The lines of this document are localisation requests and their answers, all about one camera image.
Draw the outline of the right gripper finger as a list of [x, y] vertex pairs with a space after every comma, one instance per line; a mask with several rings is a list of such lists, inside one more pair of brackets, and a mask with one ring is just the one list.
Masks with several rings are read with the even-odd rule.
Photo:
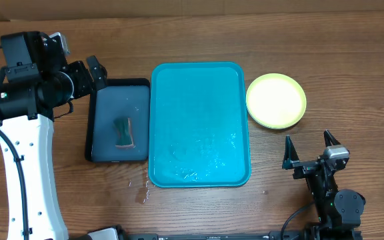
[[336, 138], [331, 134], [331, 132], [328, 129], [324, 131], [323, 136], [324, 136], [326, 147], [340, 145], [340, 142], [336, 140]]
[[285, 153], [282, 163], [283, 169], [292, 169], [293, 165], [299, 162], [299, 157], [295, 150], [294, 144], [289, 135], [285, 138]]

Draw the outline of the green brown sponge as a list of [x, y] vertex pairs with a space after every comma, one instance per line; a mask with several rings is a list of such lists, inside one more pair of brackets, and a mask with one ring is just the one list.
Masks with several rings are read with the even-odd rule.
[[132, 134], [131, 119], [128, 117], [116, 118], [113, 124], [118, 135], [115, 146], [122, 149], [133, 148], [135, 144]]

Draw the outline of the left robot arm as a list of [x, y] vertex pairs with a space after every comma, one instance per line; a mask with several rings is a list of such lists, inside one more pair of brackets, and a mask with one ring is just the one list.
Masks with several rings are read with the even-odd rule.
[[67, 62], [64, 35], [4, 35], [0, 48], [0, 146], [9, 201], [9, 239], [67, 239], [53, 169], [54, 109], [107, 85], [95, 56]]

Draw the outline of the yellow-green plate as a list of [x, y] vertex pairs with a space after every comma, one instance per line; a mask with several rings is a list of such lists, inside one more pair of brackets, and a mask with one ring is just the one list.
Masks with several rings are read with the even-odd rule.
[[270, 129], [286, 129], [298, 123], [307, 108], [306, 94], [293, 78], [268, 73], [256, 78], [246, 92], [251, 118]]

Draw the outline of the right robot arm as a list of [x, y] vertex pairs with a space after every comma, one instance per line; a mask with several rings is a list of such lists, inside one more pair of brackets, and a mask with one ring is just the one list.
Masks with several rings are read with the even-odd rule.
[[[339, 190], [335, 173], [343, 170], [349, 161], [349, 150], [325, 130], [325, 149], [312, 161], [300, 161], [290, 136], [285, 138], [285, 154], [282, 168], [293, 170], [294, 179], [305, 179], [313, 201], [296, 210], [284, 222], [280, 239], [361, 239], [355, 229], [361, 224], [366, 200], [360, 193]], [[289, 222], [300, 213], [314, 206], [318, 214], [317, 223], [306, 224], [300, 233], [286, 233]]]

